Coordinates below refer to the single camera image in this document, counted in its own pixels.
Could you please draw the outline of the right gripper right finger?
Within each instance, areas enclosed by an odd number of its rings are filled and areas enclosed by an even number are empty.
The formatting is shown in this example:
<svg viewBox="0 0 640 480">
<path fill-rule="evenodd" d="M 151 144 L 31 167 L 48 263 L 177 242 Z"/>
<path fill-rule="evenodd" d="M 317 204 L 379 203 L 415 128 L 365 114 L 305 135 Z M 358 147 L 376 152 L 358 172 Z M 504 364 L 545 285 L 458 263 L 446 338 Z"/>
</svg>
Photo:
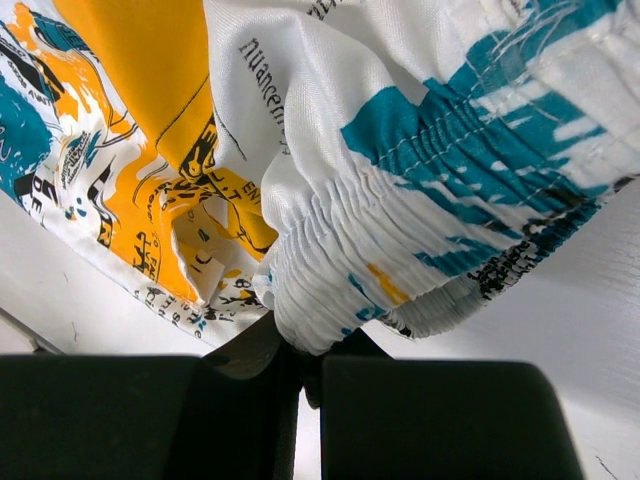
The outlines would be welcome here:
<svg viewBox="0 0 640 480">
<path fill-rule="evenodd" d="M 513 361 L 399 360 L 363 331 L 302 382 L 320 413 L 326 479 L 580 479 L 556 391 Z"/>
</svg>

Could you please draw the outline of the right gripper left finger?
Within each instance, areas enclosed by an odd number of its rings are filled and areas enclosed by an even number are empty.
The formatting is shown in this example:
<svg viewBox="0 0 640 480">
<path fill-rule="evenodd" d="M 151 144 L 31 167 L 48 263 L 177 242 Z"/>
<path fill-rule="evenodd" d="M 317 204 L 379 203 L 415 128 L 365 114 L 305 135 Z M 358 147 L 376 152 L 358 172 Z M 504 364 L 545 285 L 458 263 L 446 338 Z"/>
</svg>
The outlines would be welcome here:
<svg viewBox="0 0 640 480">
<path fill-rule="evenodd" d="M 206 356 L 1 359 L 5 479 L 289 479 L 300 386 L 266 315 Z"/>
</svg>

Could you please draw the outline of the printed white teal yellow shorts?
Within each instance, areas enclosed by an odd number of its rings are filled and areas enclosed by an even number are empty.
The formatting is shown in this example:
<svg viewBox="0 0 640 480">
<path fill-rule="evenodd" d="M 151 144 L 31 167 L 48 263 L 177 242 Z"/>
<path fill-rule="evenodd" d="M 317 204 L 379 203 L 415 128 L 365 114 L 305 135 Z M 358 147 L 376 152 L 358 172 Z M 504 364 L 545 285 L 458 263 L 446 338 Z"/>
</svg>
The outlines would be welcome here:
<svg viewBox="0 0 640 480">
<path fill-rule="evenodd" d="M 204 340 L 446 332 L 639 175 L 635 1 L 5 1 L 1 189 Z"/>
</svg>

